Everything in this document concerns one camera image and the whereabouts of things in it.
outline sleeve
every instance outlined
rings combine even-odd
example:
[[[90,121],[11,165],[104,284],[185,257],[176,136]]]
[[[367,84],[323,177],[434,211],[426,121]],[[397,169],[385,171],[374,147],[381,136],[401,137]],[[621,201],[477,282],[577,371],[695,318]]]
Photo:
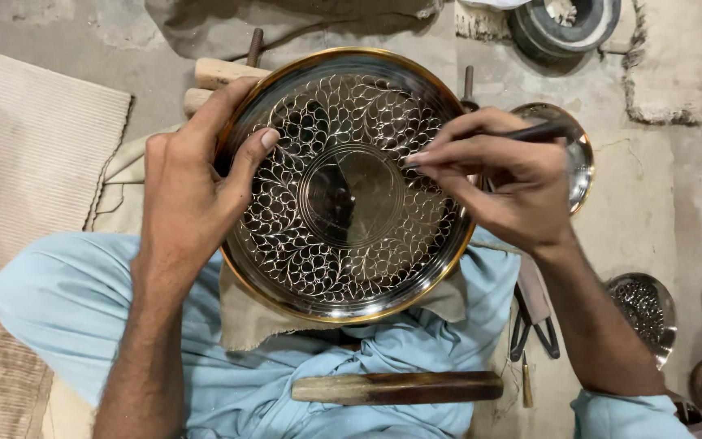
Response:
[[[576,439],[694,438],[665,395],[621,397],[581,391],[570,403]]]

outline fingernail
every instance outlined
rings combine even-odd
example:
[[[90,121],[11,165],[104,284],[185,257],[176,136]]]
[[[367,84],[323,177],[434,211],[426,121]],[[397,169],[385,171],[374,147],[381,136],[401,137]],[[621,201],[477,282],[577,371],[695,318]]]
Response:
[[[417,152],[416,154],[411,154],[408,157],[405,158],[405,161],[408,163],[412,162],[418,162],[419,160],[422,160],[424,157],[427,156],[427,152]]]
[[[278,143],[280,138],[281,135],[278,134],[278,131],[270,128],[266,133],[264,133],[264,136],[261,137],[261,145],[264,146],[264,149],[266,149],[267,152],[270,152],[272,151],[272,148],[275,148],[275,144]]]

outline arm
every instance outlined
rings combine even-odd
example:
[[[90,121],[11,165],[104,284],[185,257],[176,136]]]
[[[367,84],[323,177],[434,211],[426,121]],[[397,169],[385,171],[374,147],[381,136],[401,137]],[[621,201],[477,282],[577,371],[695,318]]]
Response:
[[[256,79],[216,91],[178,132],[148,139],[140,252],[132,304],[93,437],[178,437],[183,428],[182,303],[250,200],[251,181],[278,132],[240,146],[227,178],[213,169],[216,135]]]
[[[479,128],[519,130],[527,124],[498,109],[482,109],[446,124],[409,161],[465,206],[482,227],[530,253],[544,275],[565,348],[580,383],[617,395],[664,394],[654,356],[616,308],[581,252],[570,225],[566,153],[561,145],[478,135]],[[466,175],[492,178],[494,194]]]

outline light blue clothing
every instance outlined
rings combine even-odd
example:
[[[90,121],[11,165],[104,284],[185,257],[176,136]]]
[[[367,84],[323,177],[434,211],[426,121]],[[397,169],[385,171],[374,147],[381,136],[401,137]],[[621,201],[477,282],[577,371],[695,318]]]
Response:
[[[491,239],[483,229],[475,235]],[[139,237],[128,235],[53,235],[31,244],[0,273],[2,324],[93,405],[99,403],[126,324],[129,264],[139,244]],[[291,383],[303,376],[486,369],[509,318],[519,256],[468,248],[460,261],[467,281],[466,320],[448,324],[429,311],[410,309],[376,324],[342,328],[362,339],[358,352],[299,334],[271,337],[251,352],[227,352],[218,345],[221,264],[216,253],[183,306],[189,437],[441,438],[467,430],[473,404],[297,402],[289,396]],[[672,415],[668,419],[675,408],[662,398],[583,392],[573,404],[576,432],[610,438],[620,437],[617,428],[625,437],[676,431],[681,424]],[[612,425],[617,420],[637,423],[636,432]]]

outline concrete floor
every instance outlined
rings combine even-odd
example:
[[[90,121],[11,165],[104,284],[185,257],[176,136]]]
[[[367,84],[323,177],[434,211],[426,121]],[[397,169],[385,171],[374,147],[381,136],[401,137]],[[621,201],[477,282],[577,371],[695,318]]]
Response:
[[[147,135],[183,120],[182,94],[193,83],[193,61],[181,59],[170,49],[140,3],[137,0],[0,0],[0,53],[130,92],[135,100],[124,140]],[[616,192],[616,198],[598,195],[597,201],[590,196],[597,209],[604,203],[613,208],[608,211],[609,215],[619,212],[617,207],[621,208],[626,199],[632,204],[638,203],[640,209],[624,211],[629,220],[625,226],[600,227],[594,221],[597,216],[587,213],[586,219],[582,219],[583,213],[579,213],[576,228],[587,244],[612,242],[616,237],[632,242],[626,244],[627,247],[616,245],[613,251],[601,244],[588,246],[587,254],[601,277],[618,274],[622,269],[649,269],[657,272],[656,276],[665,277],[661,280],[676,301],[678,336],[676,349],[664,372],[673,391],[687,394],[689,371],[702,359],[702,126],[644,126],[630,122],[624,111],[621,85],[624,72],[619,55],[601,59],[593,53],[577,65],[560,71],[533,65],[510,44],[458,40],[457,45],[460,68],[467,64],[476,66],[475,98],[481,105],[511,109],[525,102],[552,102],[571,111],[590,133],[590,138],[597,132],[604,133],[600,137],[608,139],[615,131],[625,130],[625,133],[633,133],[633,137],[637,137],[636,133],[642,134],[642,145],[635,148],[646,148],[651,139],[668,145],[661,155],[667,169],[657,169],[657,157],[649,157],[648,162],[638,159],[642,172],[646,163],[652,165],[654,171],[672,175],[668,177],[672,181],[648,192],[651,198],[642,198],[634,192]],[[647,135],[650,132],[654,132],[653,137]],[[596,150],[599,146],[622,147],[612,143],[594,146]],[[628,145],[628,148],[632,155],[636,155],[635,151],[642,152],[633,146]],[[596,154],[596,160],[602,157]],[[605,178],[613,187],[613,178],[609,179],[608,174]],[[665,207],[660,207],[660,202],[664,202]],[[659,230],[647,228],[646,219],[640,213],[647,206],[664,218],[658,223]],[[643,244],[636,243],[646,240],[656,241],[658,248],[665,248],[664,252],[643,252]],[[554,379],[557,375],[572,374],[565,355],[554,363],[547,363],[551,360],[534,353],[537,346],[528,350],[528,358],[530,351],[533,351],[531,364],[535,362],[533,379],[541,383],[541,394],[548,394],[550,388],[560,393],[562,387],[574,385]],[[45,437],[83,437],[78,426],[90,422],[88,409],[71,390],[57,382],[46,413]],[[551,424],[540,420],[553,418],[557,420]],[[524,417],[516,417],[516,422],[526,424],[516,428],[519,437],[568,437],[572,414],[566,404],[538,404],[536,398],[535,409]],[[551,426],[555,433],[544,435],[541,429],[544,426]],[[478,437],[498,435],[494,430],[479,428],[474,431]]]

